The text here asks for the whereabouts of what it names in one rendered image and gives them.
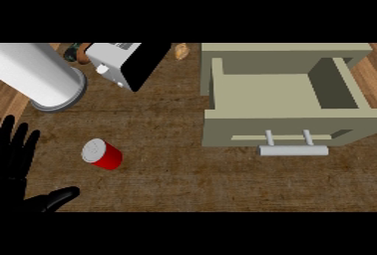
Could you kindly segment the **red can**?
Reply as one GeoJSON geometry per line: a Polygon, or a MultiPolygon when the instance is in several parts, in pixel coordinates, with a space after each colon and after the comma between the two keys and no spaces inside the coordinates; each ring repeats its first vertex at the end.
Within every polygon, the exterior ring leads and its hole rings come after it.
{"type": "Polygon", "coordinates": [[[84,162],[106,170],[113,170],[122,162],[121,151],[100,138],[87,141],[81,157],[84,162]]]}

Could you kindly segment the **brown round object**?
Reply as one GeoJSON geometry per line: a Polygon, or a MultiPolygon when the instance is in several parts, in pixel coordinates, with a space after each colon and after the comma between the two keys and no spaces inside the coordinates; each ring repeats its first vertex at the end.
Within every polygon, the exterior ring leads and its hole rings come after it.
{"type": "Polygon", "coordinates": [[[90,63],[90,59],[85,55],[85,50],[88,47],[90,47],[90,43],[82,43],[76,51],[76,61],[81,65],[85,65],[90,63]]]}

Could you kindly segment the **olive green open drawer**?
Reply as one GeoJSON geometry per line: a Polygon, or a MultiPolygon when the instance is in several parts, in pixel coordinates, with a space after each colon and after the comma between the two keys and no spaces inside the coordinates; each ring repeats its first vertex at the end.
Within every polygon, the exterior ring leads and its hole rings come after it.
{"type": "Polygon", "coordinates": [[[304,74],[227,75],[223,60],[210,67],[210,108],[204,146],[257,146],[272,133],[278,145],[344,145],[377,133],[372,109],[340,58],[325,58],[304,74]]]}

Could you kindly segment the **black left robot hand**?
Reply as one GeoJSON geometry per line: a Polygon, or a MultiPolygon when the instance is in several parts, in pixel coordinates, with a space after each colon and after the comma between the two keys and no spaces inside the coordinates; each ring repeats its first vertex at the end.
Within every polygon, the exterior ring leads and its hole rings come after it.
{"type": "Polygon", "coordinates": [[[26,175],[34,159],[39,131],[26,134],[28,124],[14,126],[8,115],[0,125],[0,213],[54,212],[79,195],[76,186],[25,198],[26,175]]]}

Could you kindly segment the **olive green drawer cabinet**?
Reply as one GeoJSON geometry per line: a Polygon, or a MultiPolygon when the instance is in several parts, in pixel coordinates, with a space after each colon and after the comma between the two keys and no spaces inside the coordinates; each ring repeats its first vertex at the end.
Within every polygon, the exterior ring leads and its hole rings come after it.
{"type": "Polygon", "coordinates": [[[369,52],[366,43],[201,43],[199,94],[208,95],[214,58],[230,75],[306,74],[322,58],[343,59],[351,69],[369,52]]]}

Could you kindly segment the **dark green bottle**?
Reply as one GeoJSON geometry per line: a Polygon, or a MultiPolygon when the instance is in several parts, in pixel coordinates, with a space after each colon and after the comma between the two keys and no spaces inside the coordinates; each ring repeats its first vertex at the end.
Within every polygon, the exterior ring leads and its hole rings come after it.
{"type": "Polygon", "coordinates": [[[76,51],[78,51],[78,48],[81,46],[81,43],[74,43],[65,53],[63,53],[63,59],[68,61],[68,62],[78,62],[76,61],[76,51]]]}

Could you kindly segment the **tan bread loaf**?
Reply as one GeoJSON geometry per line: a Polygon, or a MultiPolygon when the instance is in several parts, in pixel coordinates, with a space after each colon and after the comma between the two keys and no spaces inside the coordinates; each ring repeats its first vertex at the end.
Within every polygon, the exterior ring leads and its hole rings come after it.
{"type": "Polygon", "coordinates": [[[189,46],[186,43],[176,45],[176,59],[181,60],[189,55],[189,46]]]}

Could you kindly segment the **white and black appliance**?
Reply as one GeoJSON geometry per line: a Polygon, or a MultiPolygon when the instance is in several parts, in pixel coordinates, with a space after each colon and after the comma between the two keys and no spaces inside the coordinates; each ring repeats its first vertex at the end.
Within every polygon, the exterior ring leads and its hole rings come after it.
{"type": "Polygon", "coordinates": [[[102,77],[136,92],[170,48],[167,42],[93,43],[85,49],[85,55],[102,77]]]}

